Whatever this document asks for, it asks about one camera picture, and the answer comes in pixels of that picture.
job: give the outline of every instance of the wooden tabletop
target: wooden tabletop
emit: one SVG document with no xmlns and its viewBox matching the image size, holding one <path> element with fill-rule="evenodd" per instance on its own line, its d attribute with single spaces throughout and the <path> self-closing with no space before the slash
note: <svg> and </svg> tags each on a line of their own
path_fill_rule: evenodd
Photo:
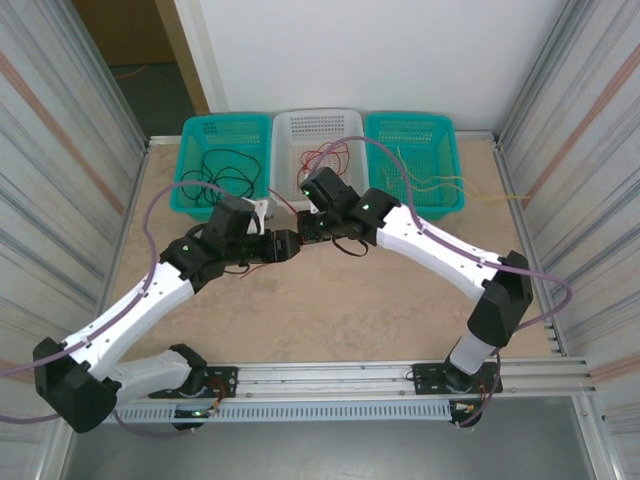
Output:
<svg viewBox="0 0 640 480">
<path fill-rule="evenodd" d="M 458 143 L 462 173 L 483 194 L 502 193 L 487 141 Z M 115 300 L 145 274 L 149 248 L 142 214 L 150 199 L 173 180 L 178 146 L 151 151 L 116 278 Z M 463 211 L 438 226 L 481 248 L 522 251 L 506 202 L 485 205 L 468 198 Z M 174 213 L 168 197 L 151 219 L 158 249 L 196 222 Z M 278 209 L 273 228 L 295 228 Z M 134 359 L 186 343 L 209 362 L 302 362 L 444 358 L 474 307 L 446 280 L 382 248 L 352 258 L 330 243 L 311 245 L 292 260 L 269 265 L 243 280 L 224 275 L 151 328 L 128 352 Z M 537 306 L 527 312 L 532 318 Z M 550 355 L 541 325 L 514 336 L 503 355 Z"/>
</svg>

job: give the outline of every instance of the red wire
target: red wire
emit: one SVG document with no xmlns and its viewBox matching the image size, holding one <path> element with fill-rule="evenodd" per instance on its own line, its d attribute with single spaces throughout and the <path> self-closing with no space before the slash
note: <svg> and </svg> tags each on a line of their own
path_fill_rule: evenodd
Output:
<svg viewBox="0 0 640 480">
<path fill-rule="evenodd" d="M 244 275 L 242 275 L 242 276 L 240 277 L 240 280 L 242 280 L 242 279 L 243 279 L 244 277 L 246 277 L 247 275 L 251 275 L 251 274 L 252 274 L 253 272 L 255 272 L 256 270 L 260 270 L 261 268 L 263 268 L 263 267 L 267 267 L 267 266 L 269 266 L 269 265 L 271 265 L 271 264 L 270 264 L 270 263 L 263 263 L 262 265 L 258 265 L 257 267 L 255 267 L 255 268 L 253 268 L 253 269 L 249 270 L 247 273 L 245 273 Z"/>
<path fill-rule="evenodd" d="M 276 197 L 278 197 L 287 207 L 289 207 L 289 210 L 291 210 L 296 217 L 298 216 L 298 211 L 293 207 L 293 205 L 291 205 L 289 202 L 287 202 L 282 195 L 280 195 L 278 192 L 276 192 L 275 190 L 272 190 L 270 188 L 268 190 L 271 193 L 273 193 Z"/>
<path fill-rule="evenodd" d="M 484 403 L 485 399 L 487 398 L 487 387 L 484 384 L 484 380 L 482 379 L 480 379 L 479 384 L 480 384 L 480 391 L 481 391 L 480 403 Z"/>
<path fill-rule="evenodd" d="M 306 152 L 303 152 L 302 155 L 300 155 L 300 164 L 302 165 L 302 167 L 300 168 L 300 170 L 298 170 L 298 174 L 296 175 L 296 182 L 298 183 L 298 186 L 300 186 L 300 183 L 301 183 L 300 175 L 311 171 L 311 167 L 310 167 L 311 162 L 313 162 L 313 160 L 315 160 L 320 155 L 322 155 L 323 149 L 327 145 L 331 145 L 331 142 L 325 142 L 322 145 L 320 145 L 316 150 L 307 150 Z M 338 168 L 336 170 L 336 173 L 338 174 L 339 177 L 341 177 L 349 169 L 349 161 L 351 160 L 351 155 L 349 153 L 348 145 L 346 143 L 337 145 L 336 148 L 332 149 L 331 152 L 329 152 L 326 155 L 326 157 L 328 157 L 329 155 L 335 155 L 336 160 L 338 161 Z M 342 165 L 342 157 L 340 155 L 347 156 L 344 168 Z"/>
</svg>

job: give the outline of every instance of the wooden door frame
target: wooden door frame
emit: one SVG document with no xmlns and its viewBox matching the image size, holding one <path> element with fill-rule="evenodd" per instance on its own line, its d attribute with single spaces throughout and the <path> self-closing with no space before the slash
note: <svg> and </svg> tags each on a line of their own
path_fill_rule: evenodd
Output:
<svg viewBox="0 0 640 480">
<path fill-rule="evenodd" d="M 200 83 L 200 77 L 191 55 L 189 42 L 182 28 L 182 22 L 180 22 L 175 0 L 155 0 L 155 2 L 158 12 L 160 12 L 162 24 L 167 32 L 167 37 L 169 37 L 169 43 L 171 43 L 171 48 L 176 56 L 178 68 L 180 68 L 184 84 L 191 98 L 193 109 L 197 115 L 208 115 L 211 110 L 202 89 L 202 83 Z"/>
</svg>

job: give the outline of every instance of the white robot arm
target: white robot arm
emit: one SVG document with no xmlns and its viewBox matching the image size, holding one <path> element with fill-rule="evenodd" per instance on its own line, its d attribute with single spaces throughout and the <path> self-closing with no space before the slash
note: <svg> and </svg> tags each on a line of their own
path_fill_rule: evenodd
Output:
<svg viewBox="0 0 640 480">
<path fill-rule="evenodd" d="M 418 231 L 406 205 L 376 189 L 359 197 L 329 168 L 313 172 L 302 189 L 317 211 L 299 215 L 298 234 L 267 230 L 264 224 L 270 209 L 261 203 L 225 197 L 200 232 L 175 240 L 161 254 L 151 285 L 115 325 L 91 337 L 141 293 L 144 279 L 61 344 L 46 339 L 36 347 L 34 359 L 39 359 L 67 345 L 86 343 L 69 357 L 36 369 L 38 393 L 80 433 L 100 424 L 119 403 L 159 390 L 197 393 L 203 386 L 206 362 L 185 345 L 174 345 L 156 357 L 118 362 L 152 325 L 221 276 L 226 266 L 286 261 L 299 252 L 302 244 L 313 243 L 311 239 L 336 236 L 405 255 L 446 278 L 476 302 L 468 322 L 469 333 L 458 341 L 444 363 L 447 388 L 469 391 L 484 360 L 494 349 L 506 345 L 531 303 L 528 278 L 504 274 L 452 253 Z M 503 258 L 427 222 L 425 227 L 486 261 L 526 267 L 524 257 L 515 252 Z"/>
</svg>

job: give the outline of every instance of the plastic basket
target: plastic basket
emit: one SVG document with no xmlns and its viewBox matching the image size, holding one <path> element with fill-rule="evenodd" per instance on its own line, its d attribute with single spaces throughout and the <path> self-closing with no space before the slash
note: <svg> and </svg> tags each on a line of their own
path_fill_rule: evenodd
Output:
<svg viewBox="0 0 640 480">
<path fill-rule="evenodd" d="M 363 134 L 362 117 L 354 110 L 298 110 L 279 114 L 273 120 L 271 188 L 296 209 L 308 209 L 309 200 L 298 188 L 298 181 L 305 177 L 304 172 L 299 175 L 301 157 L 327 142 Z M 349 142 L 347 147 L 349 164 L 341 178 L 362 195 L 369 188 L 366 149 L 363 142 Z M 322 165 L 338 171 L 341 166 L 345 168 L 346 160 L 344 154 L 328 155 Z"/>
<path fill-rule="evenodd" d="M 375 113 L 366 120 L 366 135 L 388 147 L 406 164 L 418 214 L 439 220 L 464 207 L 463 183 L 453 123 L 422 113 Z M 407 188 L 393 161 L 367 145 L 369 183 L 407 202 Z"/>
<path fill-rule="evenodd" d="M 211 175 L 219 179 L 216 185 L 229 193 L 249 198 L 266 197 L 269 186 L 271 153 L 271 118 L 262 114 L 225 114 L 193 117 L 182 131 L 180 156 L 175 181 L 210 181 Z M 233 167 L 220 173 L 221 169 Z M 238 170 L 253 181 L 243 181 Z M 213 206 L 198 194 L 201 187 L 176 188 L 171 194 L 171 208 L 191 215 L 199 222 L 211 216 Z"/>
</svg>

